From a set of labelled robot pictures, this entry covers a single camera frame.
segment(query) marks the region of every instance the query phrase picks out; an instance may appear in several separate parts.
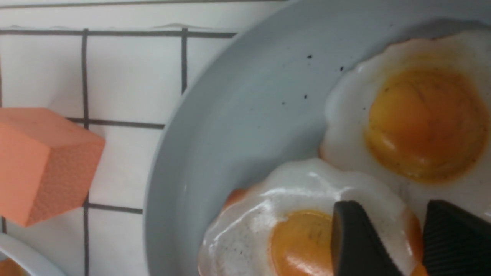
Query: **orange foam block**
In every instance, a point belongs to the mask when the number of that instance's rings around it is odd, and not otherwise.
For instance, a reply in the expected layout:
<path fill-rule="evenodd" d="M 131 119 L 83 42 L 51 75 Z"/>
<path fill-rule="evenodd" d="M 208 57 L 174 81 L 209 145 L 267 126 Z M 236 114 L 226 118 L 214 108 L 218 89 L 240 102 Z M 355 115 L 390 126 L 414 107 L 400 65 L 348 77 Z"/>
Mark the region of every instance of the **orange foam block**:
<path fill-rule="evenodd" d="M 48 109 L 0 109 L 0 215 L 29 226 L 82 206 L 104 144 Z"/>

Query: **egg yolk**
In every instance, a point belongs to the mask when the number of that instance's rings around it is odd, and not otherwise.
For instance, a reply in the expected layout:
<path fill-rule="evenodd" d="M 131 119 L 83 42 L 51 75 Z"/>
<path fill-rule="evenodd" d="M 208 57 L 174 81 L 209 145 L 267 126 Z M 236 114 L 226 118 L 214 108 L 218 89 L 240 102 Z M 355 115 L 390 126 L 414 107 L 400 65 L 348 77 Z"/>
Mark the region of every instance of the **egg yolk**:
<path fill-rule="evenodd" d="M 365 141 L 386 168 L 422 183 L 469 170 L 488 140 L 488 112 L 464 75 L 419 68 L 390 77 L 369 112 Z"/>
<path fill-rule="evenodd" d="M 316 211 L 292 213 L 270 237 L 278 276 L 332 276 L 332 217 Z"/>

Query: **gray plate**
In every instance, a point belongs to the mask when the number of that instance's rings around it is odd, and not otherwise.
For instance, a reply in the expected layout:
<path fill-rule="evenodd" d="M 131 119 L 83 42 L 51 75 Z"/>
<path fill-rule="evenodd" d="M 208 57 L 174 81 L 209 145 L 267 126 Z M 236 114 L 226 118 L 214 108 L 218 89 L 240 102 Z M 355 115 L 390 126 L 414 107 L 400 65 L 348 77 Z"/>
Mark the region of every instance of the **gray plate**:
<path fill-rule="evenodd" d="M 197 275 L 203 233 L 228 194 L 316 155 L 341 68 L 478 21 L 491 23 L 491 1 L 304 0 L 243 35 L 187 92 L 157 151 L 145 208 L 150 274 Z"/>

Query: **fake fried egg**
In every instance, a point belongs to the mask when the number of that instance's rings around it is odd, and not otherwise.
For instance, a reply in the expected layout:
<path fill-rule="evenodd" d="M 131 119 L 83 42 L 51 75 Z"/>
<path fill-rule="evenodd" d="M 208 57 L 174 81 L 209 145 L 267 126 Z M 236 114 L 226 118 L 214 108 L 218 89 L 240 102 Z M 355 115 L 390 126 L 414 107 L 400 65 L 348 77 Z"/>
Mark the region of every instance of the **fake fried egg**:
<path fill-rule="evenodd" d="M 419 222 L 404 202 L 372 176 L 320 159 L 286 163 L 262 183 L 235 190 L 205 233 L 200 275 L 333 275 L 331 220 L 340 200 L 364 207 L 404 275 L 424 275 Z"/>
<path fill-rule="evenodd" d="M 491 33 L 412 39 L 347 72 L 319 152 L 375 176 L 423 220 L 444 199 L 491 221 Z"/>

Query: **black grout line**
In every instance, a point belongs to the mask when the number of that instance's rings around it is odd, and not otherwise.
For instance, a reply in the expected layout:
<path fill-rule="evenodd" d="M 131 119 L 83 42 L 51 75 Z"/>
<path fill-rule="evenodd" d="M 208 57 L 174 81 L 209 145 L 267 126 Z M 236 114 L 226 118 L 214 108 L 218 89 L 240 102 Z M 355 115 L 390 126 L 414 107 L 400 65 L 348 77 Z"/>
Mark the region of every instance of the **black grout line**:
<path fill-rule="evenodd" d="M 190 32 L 188 32 L 188 37 L 193 37 L 193 38 L 232 38 L 236 34 L 237 34 L 236 32 L 190 31 Z"/>
<path fill-rule="evenodd" d="M 35 30 L 35 29 L 0 29 L 0 34 L 24 34 L 24 35 L 82 35 L 83 30 Z"/>
<path fill-rule="evenodd" d="M 106 210 L 106 211 L 115 211 L 115 212 L 140 214 L 140 215 L 143 214 L 143 210 L 137 208 L 117 207 L 117 206 L 109 206 L 109 205 L 96 204 L 96 203 L 89 203 L 88 207 L 91 209 L 99 209 L 99 210 Z"/>
<path fill-rule="evenodd" d="M 160 31 L 117 31 L 117 30 L 93 30 L 89 32 L 91 36 L 170 36 L 180 37 L 181 31 L 178 30 L 160 30 Z"/>
<path fill-rule="evenodd" d="M 88 29 L 83 30 L 82 37 L 82 96 L 83 96 L 83 128 L 89 129 L 89 101 L 87 85 L 87 39 Z M 89 256 L 89 194 L 83 203 L 83 252 L 84 252 L 84 274 L 89 276 L 90 256 Z"/>
<path fill-rule="evenodd" d="M 89 276 L 89 195 L 85 198 L 83 203 L 83 267 L 84 275 Z"/>
<path fill-rule="evenodd" d="M 126 6 L 126 5 L 148 5 L 148 4 L 192 4 L 192 3 L 234 3 L 234 2 L 285 2 L 287 0 L 144 0 L 125 2 L 103 2 L 103 3 L 53 3 L 53 4 L 22 4 L 5 5 L 0 9 L 24 9 L 24 8 L 53 8 L 53 7 L 86 7 L 86 6 Z"/>
<path fill-rule="evenodd" d="M 88 119 L 87 121 L 82 118 L 67 118 L 74 123 L 83 124 L 88 122 L 89 125 L 101 125 L 101 126 L 114 126 L 114 127 L 131 127 L 131 128 L 146 128 L 146 129 L 164 129 L 164 124 L 152 124 L 152 123 L 137 123 L 137 122 L 124 122 L 124 121 L 111 121 L 111 120 L 98 120 Z"/>
<path fill-rule="evenodd" d="M 188 29 L 184 28 L 181 37 L 181 94 L 188 88 Z"/>
<path fill-rule="evenodd" d="M 89 129 L 89 96 L 87 84 L 87 39 L 88 29 L 83 30 L 82 37 L 82 85 L 83 85 L 83 127 Z"/>
<path fill-rule="evenodd" d="M 7 220 L 5 219 L 5 217 L 1 218 L 1 232 L 3 234 L 7 234 Z"/>
<path fill-rule="evenodd" d="M 193 38 L 232 38 L 235 32 L 186 31 L 187 37 Z M 173 30 L 35 30 L 35 29 L 0 29 L 0 34 L 10 35 L 85 35 L 88 36 L 125 36 L 125 37 L 182 37 L 184 31 Z"/>

